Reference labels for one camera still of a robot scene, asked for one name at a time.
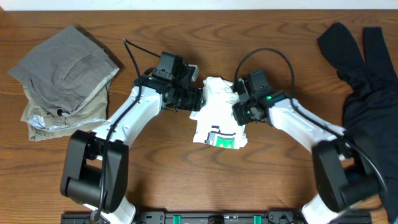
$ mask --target folded gray fabric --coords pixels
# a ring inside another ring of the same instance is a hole
[[[73,26],[36,46],[8,72],[54,116],[77,113],[119,68]]]
[[[94,98],[81,110],[70,116],[55,116],[46,112],[37,104],[33,94],[24,86],[29,103],[25,108],[21,121],[25,121],[29,129],[29,140],[40,141],[73,134],[77,129],[88,131],[96,128],[106,120],[108,105],[107,83]]]

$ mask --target wire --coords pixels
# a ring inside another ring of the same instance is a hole
[[[96,222],[100,216],[101,216],[101,211],[104,207],[104,203],[105,203],[105,198],[106,198],[106,194],[107,191],[105,190],[105,181],[106,181],[106,161],[108,159],[108,147],[109,147],[109,140],[111,139],[112,134],[114,133],[114,130],[116,129],[116,126],[118,125],[118,123],[120,122],[120,120],[122,120],[122,118],[124,117],[124,115],[126,115],[131,108],[139,101],[140,97],[141,97],[141,92],[142,92],[142,83],[140,82],[139,78],[141,76],[140,72],[139,72],[139,68],[138,68],[138,64],[136,62],[136,59],[134,58],[134,56],[132,55],[129,46],[127,46],[127,44],[130,44],[140,50],[143,50],[151,55],[160,57],[159,55],[150,52],[146,49],[143,49],[140,46],[137,46],[133,43],[131,43],[130,41],[123,39],[123,44],[126,47],[127,52],[129,52],[129,55],[131,57],[132,63],[134,64],[134,67],[136,68],[136,73],[138,76],[138,95],[136,96],[136,99],[120,114],[120,116],[114,121],[113,124],[111,124],[111,126],[109,127],[109,131],[108,134],[106,135],[106,139],[104,142],[104,148],[103,148],[103,153],[102,153],[102,179],[101,179],[101,193],[99,195],[99,207],[95,212],[95,215],[93,217],[93,220]]]
[[[277,54],[280,55],[280,56],[285,60],[285,62],[287,63],[287,66],[289,67],[289,70],[290,70],[290,76],[291,76],[291,79],[292,79],[292,90],[291,90],[291,92],[290,92],[290,97],[289,97],[289,99],[290,99],[290,104],[292,105],[292,108],[294,109],[294,111],[296,111],[296,112],[297,112],[299,115],[301,115],[303,118],[307,119],[308,121],[310,121],[311,123],[315,124],[315,125],[318,126],[319,128],[322,128],[322,129],[324,129],[325,131],[329,132],[330,134],[336,136],[336,138],[337,138],[339,141],[344,142],[344,143],[347,144],[350,148],[352,148],[352,150],[356,151],[360,156],[362,156],[362,157],[366,160],[366,162],[368,162],[368,164],[371,166],[371,168],[372,168],[374,174],[376,175],[376,178],[377,178],[377,180],[378,180],[378,182],[379,182],[379,184],[380,184],[380,186],[381,186],[381,190],[382,190],[383,194],[384,194],[384,195],[387,195],[387,186],[386,186],[386,183],[385,183],[384,179],[382,178],[381,173],[379,172],[379,170],[377,169],[377,167],[374,165],[373,161],[370,160],[370,158],[368,157],[368,155],[366,155],[366,153],[365,153],[362,149],[360,149],[360,148],[359,148],[357,145],[355,145],[353,142],[351,142],[351,141],[349,141],[348,139],[344,138],[342,135],[336,133],[334,130],[331,130],[329,127],[324,126],[324,125],[318,123],[317,121],[315,121],[314,119],[308,117],[306,114],[304,114],[303,112],[301,112],[301,111],[297,108],[297,106],[294,104],[293,99],[294,99],[294,95],[295,95],[295,76],[294,76],[293,66],[292,66],[292,64],[290,63],[290,61],[287,59],[287,57],[286,57],[282,52],[280,52],[280,51],[278,51],[278,50],[276,50],[276,49],[268,48],[268,47],[263,47],[263,48],[260,48],[260,49],[253,50],[252,52],[250,52],[249,54],[247,54],[247,55],[242,59],[242,61],[239,63],[239,65],[238,65],[238,67],[237,67],[237,69],[236,69],[236,71],[235,71],[235,76],[234,76],[235,83],[238,82],[238,73],[239,73],[239,69],[241,68],[243,62],[244,62],[246,59],[248,59],[250,56],[252,56],[253,54],[255,54],[255,53],[257,53],[257,52],[260,52],[260,51],[270,51],[270,52],[277,53]],[[375,211],[375,210],[379,210],[379,209],[382,208],[382,207],[383,207],[383,204],[380,205],[380,206],[378,206],[378,207],[376,207],[376,208],[369,208],[368,210],[369,210],[369,211]]]

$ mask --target black fabric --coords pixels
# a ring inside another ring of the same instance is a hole
[[[377,144],[377,159],[388,191],[389,221],[398,217],[398,78],[380,27],[364,28],[364,62],[358,45],[341,23],[319,39],[320,50],[353,89],[343,107],[343,126],[360,128]]]

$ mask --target white wall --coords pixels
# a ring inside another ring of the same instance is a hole
[[[5,11],[398,9],[398,0],[0,0]]]

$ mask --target graphic on shirt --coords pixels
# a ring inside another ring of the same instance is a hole
[[[226,134],[221,133],[219,126],[211,126],[211,131],[207,135],[207,139],[205,140],[205,144],[209,144],[211,146],[223,147],[226,149],[233,149],[235,142],[236,133]]]

